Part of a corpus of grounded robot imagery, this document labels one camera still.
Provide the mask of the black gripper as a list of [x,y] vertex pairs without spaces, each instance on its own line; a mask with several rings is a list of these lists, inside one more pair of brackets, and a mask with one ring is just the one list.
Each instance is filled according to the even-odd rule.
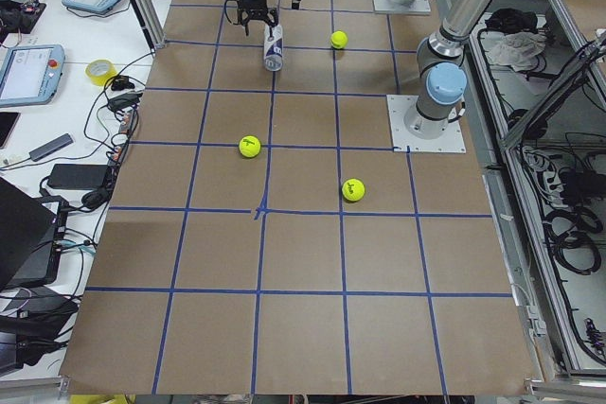
[[[301,0],[291,0],[291,8],[299,9]],[[274,39],[274,28],[278,25],[278,11],[267,7],[267,0],[238,0],[237,26],[242,26],[245,35],[249,35],[250,19],[263,19],[267,26],[268,39]]]

